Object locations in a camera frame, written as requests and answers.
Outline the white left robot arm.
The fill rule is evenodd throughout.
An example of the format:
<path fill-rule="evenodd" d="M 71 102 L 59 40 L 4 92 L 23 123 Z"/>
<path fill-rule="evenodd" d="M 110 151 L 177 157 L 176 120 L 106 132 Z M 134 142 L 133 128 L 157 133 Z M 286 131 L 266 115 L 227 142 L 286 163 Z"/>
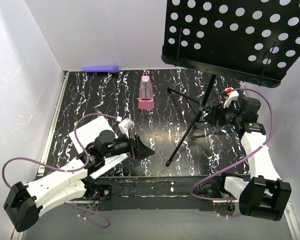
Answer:
<path fill-rule="evenodd" d="M 107 172 L 106 161 L 111 157 L 133 157 L 140 161 L 154 155 L 138 135 L 119 137 L 111 130 L 103 130 L 59 171 L 54 171 L 38 180 L 10 187 L 3 209 L 17 232 L 32 227 L 49 210 L 78 198 L 91 200 L 97 189 L 93 185 L 93 173 Z"/>

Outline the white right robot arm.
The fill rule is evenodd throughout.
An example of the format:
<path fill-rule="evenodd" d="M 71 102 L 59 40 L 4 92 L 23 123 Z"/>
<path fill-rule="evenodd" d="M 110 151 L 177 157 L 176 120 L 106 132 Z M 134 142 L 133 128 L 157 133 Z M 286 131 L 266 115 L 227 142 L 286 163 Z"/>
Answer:
<path fill-rule="evenodd" d="M 216 186 L 217 195 L 222 199 L 235 197 L 242 215 L 279 221 L 290 198 L 291 185 L 281 180 L 273 166 L 265 143 L 266 130 L 257 122 L 260 101 L 244 97 L 235 107 L 235 100 L 236 96 L 227 96 L 224 103 L 212 107 L 206 120 L 212 126 L 234 126 L 248 156 L 250 180 L 225 174 L 223 182 Z"/>

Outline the black folding music stand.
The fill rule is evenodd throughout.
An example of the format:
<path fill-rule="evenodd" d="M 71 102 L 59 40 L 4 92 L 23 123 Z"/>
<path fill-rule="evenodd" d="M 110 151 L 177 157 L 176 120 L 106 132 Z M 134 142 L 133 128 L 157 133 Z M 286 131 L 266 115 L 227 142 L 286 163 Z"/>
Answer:
<path fill-rule="evenodd" d="M 165 64 L 277 88 L 300 57 L 300 0 L 169 0 Z"/>

